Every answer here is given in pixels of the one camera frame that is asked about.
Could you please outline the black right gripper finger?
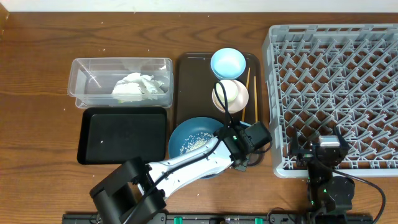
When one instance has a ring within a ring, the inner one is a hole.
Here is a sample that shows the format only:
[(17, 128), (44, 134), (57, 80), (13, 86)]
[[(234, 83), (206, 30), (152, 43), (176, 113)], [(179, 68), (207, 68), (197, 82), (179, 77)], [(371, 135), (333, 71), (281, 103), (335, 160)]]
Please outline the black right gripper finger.
[(299, 140), (297, 136), (297, 128), (294, 128), (294, 133), (292, 135), (290, 143), (290, 153), (299, 153)]
[(349, 151), (349, 144), (346, 142), (346, 140), (344, 139), (344, 137), (341, 135), (340, 133), (340, 129), (338, 128), (338, 126), (334, 126), (333, 127), (333, 134), (335, 136), (337, 136), (339, 143), (340, 143), (340, 148), (345, 151), (348, 152)]

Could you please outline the rice pile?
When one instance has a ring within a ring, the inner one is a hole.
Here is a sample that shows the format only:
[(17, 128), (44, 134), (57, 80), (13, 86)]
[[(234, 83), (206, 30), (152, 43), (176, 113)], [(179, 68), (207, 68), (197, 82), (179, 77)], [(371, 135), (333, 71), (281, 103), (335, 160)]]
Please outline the rice pile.
[(212, 133), (199, 132), (189, 135), (180, 148), (180, 155), (195, 150), (206, 144), (213, 137)]

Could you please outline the dark blue plate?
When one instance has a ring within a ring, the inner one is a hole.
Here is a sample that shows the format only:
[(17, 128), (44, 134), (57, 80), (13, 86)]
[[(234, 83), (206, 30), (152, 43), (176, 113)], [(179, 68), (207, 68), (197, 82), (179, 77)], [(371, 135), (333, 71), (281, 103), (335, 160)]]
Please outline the dark blue plate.
[[(207, 117), (191, 118), (178, 125), (169, 141), (169, 161), (178, 170), (170, 174), (167, 180), (192, 182), (209, 175), (216, 176), (228, 169), (232, 164), (230, 153), (224, 142), (214, 135), (215, 131), (225, 127), (221, 122)], [(212, 133), (213, 137), (201, 147), (180, 155), (184, 140), (199, 132)]]

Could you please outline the cream white cup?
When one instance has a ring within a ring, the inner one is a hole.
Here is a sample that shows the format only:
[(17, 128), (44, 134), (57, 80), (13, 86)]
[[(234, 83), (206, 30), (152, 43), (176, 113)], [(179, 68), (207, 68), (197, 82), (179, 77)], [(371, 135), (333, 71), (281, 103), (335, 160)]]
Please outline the cream white cup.
[(221, 84), (224, 86), (225, 92), (219, 83), (216, 84), (217, 95), (220, 98), (222, 104), (227, 100), (228, 103), (235, 100), (238, 95), (238, 87), (232, 80), (220, 80)]

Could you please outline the white napkin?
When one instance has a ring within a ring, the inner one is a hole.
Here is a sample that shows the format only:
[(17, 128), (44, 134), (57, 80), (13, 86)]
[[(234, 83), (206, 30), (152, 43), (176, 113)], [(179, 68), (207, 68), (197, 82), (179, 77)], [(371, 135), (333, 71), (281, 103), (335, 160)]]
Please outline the white napkin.
[(153, 75), (134, 72), (116, 82), (111, 96), (119, 101), (156, 100), (165, 94), (163, 85)]

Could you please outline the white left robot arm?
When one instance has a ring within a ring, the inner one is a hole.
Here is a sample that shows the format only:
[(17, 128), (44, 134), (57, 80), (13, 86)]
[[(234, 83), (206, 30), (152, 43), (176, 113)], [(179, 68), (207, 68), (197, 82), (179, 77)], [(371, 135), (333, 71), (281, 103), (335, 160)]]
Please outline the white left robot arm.
[(139, 157), (126, 161), (93, 187), (90, 196), (103, 223), (147, 223), (178, 189), (240, 166), (270, 142), (271, 133), (260, 121), (248, 128), (229, 124), (182, 156), (148, 164)]

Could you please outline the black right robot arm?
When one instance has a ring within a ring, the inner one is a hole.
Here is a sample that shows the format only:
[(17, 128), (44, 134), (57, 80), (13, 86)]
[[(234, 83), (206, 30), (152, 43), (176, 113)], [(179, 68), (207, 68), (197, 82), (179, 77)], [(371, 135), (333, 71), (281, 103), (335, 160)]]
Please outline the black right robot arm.
[(309, 142), (309, 147), (299, 144), (295, 130), (290, 156), (296, 157), (296, 164), (308, 171), (308, 199), (311, 207), (303, 219), (307, 223), (347, 223), (346, 212), (352, 209), (355, 184), (352, 179), (334, 176), (333, 168), (346, 157), (349, 144), (337, 127), (333, 134), (319, 136), (317, 142)]

